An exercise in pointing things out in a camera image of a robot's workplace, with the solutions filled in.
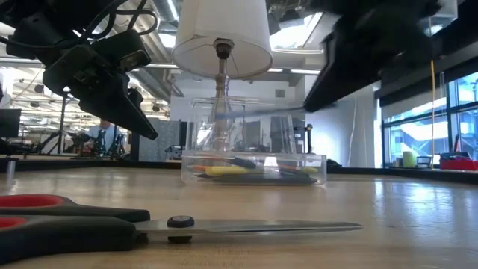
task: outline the wooden table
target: wooden table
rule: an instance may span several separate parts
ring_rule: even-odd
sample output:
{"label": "wooden table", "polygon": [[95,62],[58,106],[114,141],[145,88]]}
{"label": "wooden table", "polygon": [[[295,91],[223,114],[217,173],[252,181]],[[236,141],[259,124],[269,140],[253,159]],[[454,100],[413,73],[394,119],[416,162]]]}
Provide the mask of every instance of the wooden table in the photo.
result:
{"label": "wooden table", "polygon": [[[0,158],[6,158],[6,155],[0,155]],[[12,155],[11,158],[17,158],[20,161],[35,160],[35,161],[69,161],[75,155],[27,155],[25,159],[23,155]]]}
{"label": "wooden table", "polygon": [[4,268],[478,268],[474,186],[330,176],[325,187],[185,186],[179,171],[121,168],[17,173],[4,194],[45,193],[86,205],[146,208],[153,218],[330,220],[362,231],[166,240],[126,253],[65,254]]}

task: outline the yellow cable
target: yellow cable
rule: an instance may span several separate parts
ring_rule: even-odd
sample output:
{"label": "yellow cable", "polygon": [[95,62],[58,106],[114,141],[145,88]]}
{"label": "yellow cable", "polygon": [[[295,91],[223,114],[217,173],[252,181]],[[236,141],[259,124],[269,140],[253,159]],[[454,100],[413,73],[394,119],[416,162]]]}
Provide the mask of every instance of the yellow cable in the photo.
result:
{"label": "yellow cable", "polygon": [[[430,37],[432,36],[432,18],[428,18],[428,26]],[[435,157],[435,61],[430,61],[430,67],[432,70],[432,160]]]}

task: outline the monitor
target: monitor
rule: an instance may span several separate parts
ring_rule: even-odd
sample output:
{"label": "monitor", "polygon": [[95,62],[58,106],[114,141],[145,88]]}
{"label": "monitor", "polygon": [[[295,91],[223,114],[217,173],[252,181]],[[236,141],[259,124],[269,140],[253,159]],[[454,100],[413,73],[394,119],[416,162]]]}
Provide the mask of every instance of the monitor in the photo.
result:
{"label": "monitor", "polygon": [[0,137],[18,137],[21,115],[21,109],[0,109]]}

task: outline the robotic arm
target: robotic arm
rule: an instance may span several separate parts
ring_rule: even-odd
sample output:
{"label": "robotic arm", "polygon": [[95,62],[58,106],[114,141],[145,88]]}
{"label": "robotic arm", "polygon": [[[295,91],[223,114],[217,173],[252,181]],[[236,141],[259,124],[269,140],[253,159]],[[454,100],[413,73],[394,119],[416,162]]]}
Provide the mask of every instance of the robotic arm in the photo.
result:
{"label": "robotic arm", "polygon": [[[0,42],[9,55],[38,58],[46,67],[43,83],[52,92],[64,96],[69,88],[83,111],[155,139],[158,133],[140,109],[143,97],[128,88],[126,73],[151,62],[140,35],[155,31],[158,19],[143,10],[146,0],[137,10],[117,10],[126,1],[0,0],[0,22],[16,29]],[[105,38],[122,15],[133,15],[128,30]],[[155,25],[137,33],[139,15],[153,16]],[[106,16],[107,28],[94,34]]]}
{"label": "robotic arm", "polygon": [[430,61],[431,40],[418,22],[441,8],[439,0],[311,0],[310,7],[341,18],[323,41],[327,64],[304,109],[315,112],[380,80],[379,73],[401,53]]}

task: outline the window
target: window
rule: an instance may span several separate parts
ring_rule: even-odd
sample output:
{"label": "window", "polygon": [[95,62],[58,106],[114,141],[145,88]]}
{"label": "window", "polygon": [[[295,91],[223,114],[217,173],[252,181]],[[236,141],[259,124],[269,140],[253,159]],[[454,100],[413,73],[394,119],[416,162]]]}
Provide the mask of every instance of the window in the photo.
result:
{"label": "window", "polygon": [[478,101],[478,72],[449,83],[451,106],[466,105]]}
{"label": "window", "polygon": [[435,107],[435,111],[439,111],[442,109],[447,108],[447,97],[441,97],[440,99],[435,100],[435,104],[433,102],[428,102],[423,105],[419,105],[417,107],[412,108],[409,111],[405,111],[403,113],[400,113],[398,115],[394,115],[392,117],[389,117],[386,122],[394,122],[395,120],[404,120],[410,117],[415,117],[419,115],[423,115],[426,113],[432,113],[432,109]]}
{"label": "window", "polygon": [[478,160],[478,109],[452,114],[453,149]]}
{"label": "window", "polygon": [[404,123],[386,129],[390,143],[387,162],[402,158],[404,152],[413,152],[415,156],[431,156],[433,140],[435,141],[435,155],[449,152],[448,149],[448,122],[445,116],[436,117],[435,123],[431,118]]}
{"label": "window", "polygon": [[431,156],[433,141],[434,164],[439,164],[439,154],[454,151],[467,152],[478,161],[478,72],[440,88],[435,105],[427,96],[430,93],[423,93],[382,108],[386,164],[402,158],[406,151],[415,156]]}

